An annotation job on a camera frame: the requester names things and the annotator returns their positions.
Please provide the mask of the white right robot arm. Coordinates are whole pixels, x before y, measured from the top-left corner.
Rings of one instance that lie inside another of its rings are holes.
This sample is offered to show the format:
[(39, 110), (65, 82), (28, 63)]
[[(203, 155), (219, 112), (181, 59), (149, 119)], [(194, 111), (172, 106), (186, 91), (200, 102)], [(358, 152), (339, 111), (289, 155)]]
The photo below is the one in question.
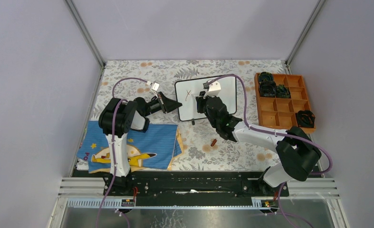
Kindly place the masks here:
[(280, 162), (267, 168), (258, 182), (262, 195), (271, 195), (282, 183), (295, 179), (305, 181), (321, 158), (321, 151), (299, 127), (289, 130), (249, 125), (231, 115), (217, 96), (196, 98), (197, 112), (204, 114), (217, 134), (224, 140), (243, 142), (270, 149)]

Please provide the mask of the dark red marker cap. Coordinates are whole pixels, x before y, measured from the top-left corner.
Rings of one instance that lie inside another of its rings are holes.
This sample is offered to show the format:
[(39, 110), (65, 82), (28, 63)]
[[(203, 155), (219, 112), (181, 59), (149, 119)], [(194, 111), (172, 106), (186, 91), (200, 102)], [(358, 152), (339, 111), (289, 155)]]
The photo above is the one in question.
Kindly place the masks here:
[(214, 139), (212, 142), (211, 142), (211, 147), (215, 146), (217, 143), (217, 139)]

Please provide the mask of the small whiteboard black frame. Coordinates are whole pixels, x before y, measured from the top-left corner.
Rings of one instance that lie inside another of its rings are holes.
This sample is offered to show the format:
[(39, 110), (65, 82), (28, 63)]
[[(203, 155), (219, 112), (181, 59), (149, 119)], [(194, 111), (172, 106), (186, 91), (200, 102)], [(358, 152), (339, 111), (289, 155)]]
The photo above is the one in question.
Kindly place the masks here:
[[(206, 116), (197, 112), (197, 103), (195, 97), (201, 91), (204, 91), (203, 84), (216, 79), (216, 76), (188, 79), (177, 81), (174, 84), (177, 102), (182, 106), (178, 108), (178, 116), (180, 121), (192, 121), (203, 119)], [(234, 77), (226, 77), (218, 80), (221, 85), (221, 91), (218, 97), (226, 105), (230, 114), (237, 111), (237, 79)]]

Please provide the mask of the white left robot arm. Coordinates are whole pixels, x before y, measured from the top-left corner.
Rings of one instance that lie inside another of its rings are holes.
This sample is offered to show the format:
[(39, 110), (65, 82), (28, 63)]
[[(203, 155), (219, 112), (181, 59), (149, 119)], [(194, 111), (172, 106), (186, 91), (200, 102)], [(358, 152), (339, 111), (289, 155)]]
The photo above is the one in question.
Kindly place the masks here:
[(168, 114), (182, 104), (163, 93), (151, 101), (137, 97), (132, 101), (112, 98), (98, 120), (98, 126), (106, 136), (109, 152), (93, 156), (94, 162), (110, 162), (110, 173), (120, 177), (115, 190), (121, 195), (132, 191), (133, 183), (125, 178), (130, 172), (143, 168), (166, 170), (174, 156), (182, 153), (175, 124), (153, 124), (149, 116), (163, 112)]

